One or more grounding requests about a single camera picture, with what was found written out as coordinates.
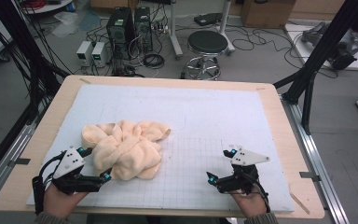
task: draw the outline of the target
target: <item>hand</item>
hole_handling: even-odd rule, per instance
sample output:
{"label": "hand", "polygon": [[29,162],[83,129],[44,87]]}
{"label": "hand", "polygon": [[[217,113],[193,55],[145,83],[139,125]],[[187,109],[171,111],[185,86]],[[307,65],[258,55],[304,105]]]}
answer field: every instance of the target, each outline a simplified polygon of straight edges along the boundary
{"label": "hand", "polygon": [[79,192],[76,194],[67,195],[60,192],[54,184],[50,184],[45,192],[45,212],[55,217],[67,219],[77,204],[88,194],[88,192]]}
{"label": "hand", "polygon": [[256,217],[267,213],[266,203],[257,187],[252,187],[252,193],[246,196],[237,191],[231,191],[230,194],[245,217]]}

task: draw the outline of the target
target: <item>computer tower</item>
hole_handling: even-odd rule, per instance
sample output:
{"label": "computer tower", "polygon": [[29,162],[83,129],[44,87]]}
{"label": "computer tower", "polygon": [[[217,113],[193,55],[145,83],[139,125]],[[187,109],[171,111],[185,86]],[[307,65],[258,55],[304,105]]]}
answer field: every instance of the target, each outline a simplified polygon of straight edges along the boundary
{"label": "computer tower", "polygon": [[136,43],[132,14],[129,7],[116,7],[106,24],[109,42],[115,59],[130,60]]}
{"label": "computer tower", "polygon": [[150,22],[150,7],[137,7],[133,17],[135,33],[138,38],[139,47],[145,51],[153,50],[153,39]]}

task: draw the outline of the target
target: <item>black metal pole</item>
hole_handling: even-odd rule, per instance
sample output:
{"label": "black metal pole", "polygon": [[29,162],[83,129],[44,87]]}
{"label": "black metal pole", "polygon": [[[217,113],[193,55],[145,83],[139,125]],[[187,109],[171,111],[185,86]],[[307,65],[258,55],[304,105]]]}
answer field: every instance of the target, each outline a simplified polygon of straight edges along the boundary
{"label": "black metal pole", "polygon": [[278,89],[293,82],[289,90],[282,95],[283,100],[290,104],[297,104],[298,98],[306,92],[301,124],[307,134],[310,134],[310,105],[316,74],[357,17],[358,0],[346,0],[303,67],[290,77],[274,83]]}

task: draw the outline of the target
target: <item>wooden table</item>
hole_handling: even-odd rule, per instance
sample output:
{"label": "wooden table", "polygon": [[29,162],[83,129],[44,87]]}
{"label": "wooden table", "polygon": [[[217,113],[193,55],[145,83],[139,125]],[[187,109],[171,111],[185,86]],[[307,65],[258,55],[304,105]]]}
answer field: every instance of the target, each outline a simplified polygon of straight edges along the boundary
{"label": "wooden table", "polygon": [[[56,97],[34,132],[28,146],[21,154],[31,159],[27,165],[16,165],[6,184],[0,191],[0,211],[29,211],[34,207],[26,205],[32,192],[31,179],[38,174],[43,159],[53,143],[77,92],[82,85],[116,85],[173,87],[185,89],[216,89],[232,91],[257,91],[260,95],[265,115],[281,160],[283,172],[295,205],[292,213],[278,213],[277,217],[322,218],[324,209],[319,195],[309,178],[301,178],[299,172],[308,172],[289,120],[283,110],[275,88],[266,83],[243,83],[222,81],[198,81],[180,79],[135,78],[135,77],[89,77],[70,76],[63,83]],[[167,209],[129,209],[78,207],[75,212],[95,214],[137,214],[137,215],[176,215],[207,217],[241,217],[238,211],[200,211]]]}

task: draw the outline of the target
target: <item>cardboard box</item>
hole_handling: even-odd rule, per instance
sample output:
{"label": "cardboard box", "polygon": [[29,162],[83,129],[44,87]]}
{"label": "cardboard box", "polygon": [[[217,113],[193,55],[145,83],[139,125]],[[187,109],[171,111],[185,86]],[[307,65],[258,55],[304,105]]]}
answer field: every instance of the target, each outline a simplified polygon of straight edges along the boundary
{"label": "cardboard box", "polygon": [[130,7],[133,12],[138,2],[138,0],[90,0],[90,5],[92,8],[104,12],[111,11],[115,7]]}
{"label": "cardboard box", "polygon": [[258,4],[255,0],[245,0],[241,19],[245,27],[284,28],[296,0],[268,0]]}

